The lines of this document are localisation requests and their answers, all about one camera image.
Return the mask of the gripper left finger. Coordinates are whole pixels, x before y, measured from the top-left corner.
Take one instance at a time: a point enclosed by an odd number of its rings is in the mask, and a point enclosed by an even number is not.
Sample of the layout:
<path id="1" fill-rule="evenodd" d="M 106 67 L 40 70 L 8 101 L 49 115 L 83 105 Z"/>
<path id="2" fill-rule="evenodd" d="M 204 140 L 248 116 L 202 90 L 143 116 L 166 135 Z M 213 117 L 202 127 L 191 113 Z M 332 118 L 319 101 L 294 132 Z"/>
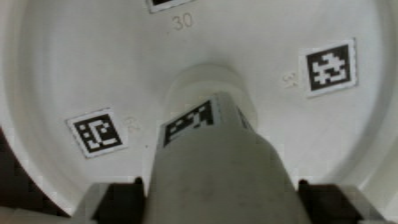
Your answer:
<path id="1" fill-rule="evenodd" d="M 94 183 L 85 192 L 71 224 L 142 224 L 143 181 Z"/>

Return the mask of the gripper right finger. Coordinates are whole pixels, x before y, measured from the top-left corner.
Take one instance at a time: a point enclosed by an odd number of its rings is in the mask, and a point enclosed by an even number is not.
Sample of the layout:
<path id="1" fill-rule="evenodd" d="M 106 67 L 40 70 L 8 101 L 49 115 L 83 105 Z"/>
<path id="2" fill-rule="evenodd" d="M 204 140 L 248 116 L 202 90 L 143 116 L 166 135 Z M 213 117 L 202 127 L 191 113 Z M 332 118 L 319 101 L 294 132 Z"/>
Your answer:
<path id="1" fill-rule="evenodd" d="M 310 184 L 302 179 L 296 193 L 310 224 L 385 224 L 385 218 L 355 187 Z"/>

